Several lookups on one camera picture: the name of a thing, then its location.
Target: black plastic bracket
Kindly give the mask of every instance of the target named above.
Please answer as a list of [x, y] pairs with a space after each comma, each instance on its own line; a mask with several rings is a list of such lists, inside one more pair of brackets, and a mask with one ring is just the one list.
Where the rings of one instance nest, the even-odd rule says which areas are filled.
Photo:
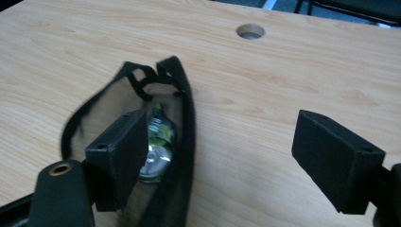
[[120, 116], [85, 153], [97, 211], [123, 210], [148, 155], [146, 112]]
[[39, 173], [28, 225], [95, 226], [82, 163], [61, 161]]
[[364, 214], [371, 201], [375, 226], [401, 226], [401, 165], [384, 168], [385, 154], [327, 116], [299, 112], [292, 155], [338, 212]]

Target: wood grain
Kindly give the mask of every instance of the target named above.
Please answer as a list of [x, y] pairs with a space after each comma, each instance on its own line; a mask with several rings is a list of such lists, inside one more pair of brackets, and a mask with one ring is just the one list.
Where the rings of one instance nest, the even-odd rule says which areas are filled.
[[[265, 36], [239, 38], [248, 23]], [[372, 205], [337, 214], [291, 157], [300, 109], [386, 150], [385, 167], [401, 162], [399, 29], [173, 0], [26, 0], [0, 13], [0, 27], [0, 205], [33, 191], [60, 159], [66, 120], [123, 61], [171, 55], [197, 108], [188, 226], [372, 224]], [[98, 226], [130, 222], [96, 215]]]

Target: black strap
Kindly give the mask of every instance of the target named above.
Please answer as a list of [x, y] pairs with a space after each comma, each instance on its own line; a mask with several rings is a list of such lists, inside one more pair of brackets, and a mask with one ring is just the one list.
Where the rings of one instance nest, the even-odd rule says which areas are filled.
[[140, 226], [184, 226], [195, 158], [195, 107], [189, 82], [177, 57], [157, 64], [159, 75], [171, 75], [183, 96], [183, 138], [170, 167], [153, 194]]

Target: grey floor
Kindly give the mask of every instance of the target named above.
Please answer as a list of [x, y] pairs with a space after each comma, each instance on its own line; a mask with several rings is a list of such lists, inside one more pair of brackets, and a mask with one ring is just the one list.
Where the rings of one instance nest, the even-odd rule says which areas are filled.
[[[227, 4], [236, 4], [248, 7], [255, 7], [255, 8], [262, 8], [266, 0], [216, 0], [217, 2], [227, 3]], [[277, 0], [276, 4], [274, 5], [273, 10], [277, 11], [284, 11], [284, 12], [293, 12], [295, 10], [295, 6], [298, 0]], [[300, 14], [306, 14], [307, 12], [307, 2], [303, 3], [301, 8]], [[321, 8], [313, 8], [312, 16], [341, 20], [341, 21], [348, 21], [348, 22], [355, 22], [355, 23], [362, 23], [362, 24], [369, 24], [369, 21], [359, 19], [356, 17], [344, 15], [338, 12], [334, 12], [327, 9]]]

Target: wooden table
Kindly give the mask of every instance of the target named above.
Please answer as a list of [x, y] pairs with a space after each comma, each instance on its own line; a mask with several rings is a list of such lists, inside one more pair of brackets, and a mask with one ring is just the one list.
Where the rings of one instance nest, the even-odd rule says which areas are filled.
[[[238, 37], [248, 23], [258, 40]], [[26, 0], [0, 13], [0, 205], [59, 161], [63, 125], [123, 61], [178, 56], [198, 144], [188, 226], [370, 226], [337, 214], [291, 156], [300, 109], [401, 163], [401, 30], [208, 1]], [[96, 215], [113, 226], [118, 215]]]

